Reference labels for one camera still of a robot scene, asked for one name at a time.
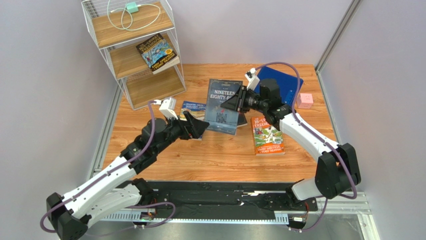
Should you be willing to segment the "black 169-storey treehouse book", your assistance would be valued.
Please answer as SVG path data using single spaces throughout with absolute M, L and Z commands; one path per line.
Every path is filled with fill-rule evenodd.
M 180 63 L 178 53 L 160 33 L 139 43 L 136 49 L 154 75 Z

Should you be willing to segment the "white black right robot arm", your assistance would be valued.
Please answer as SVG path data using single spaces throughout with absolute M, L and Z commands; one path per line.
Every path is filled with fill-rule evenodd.
M 293 107 L 284 104 L 275 79 L 261 81 L 259 93 L 241 86 L 220 106 L 240 113 L 262 112 L 270 125 L 295 140 L 316 161 L 314 177 L 297 181 L 286 189 L 292 201 L 346 197 L 345 192 L 349 190 L 352 191 L 349 199 L 357 197 L 356 186 L 361 182 L 361 174 L 355 148 L 349 143 L 340 144 L 325 137 L 303 120 Z

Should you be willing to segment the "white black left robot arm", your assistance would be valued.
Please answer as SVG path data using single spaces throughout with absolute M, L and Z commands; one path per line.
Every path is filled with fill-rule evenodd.
M 47 198 L 46 218 L 53 231 L 61 240 L 78 240 L 95 223 L 124 208 L 147 209 L 152 218 L 160 203 L 153 201 L 154 191 L 144 179 L 114 189 L 152 165 L 176 140 L 199 138 L 209 125 L 188 111 L 184 119 L 152 117 L 107 168 L 76 189 L 64 195 L 55 192 Z

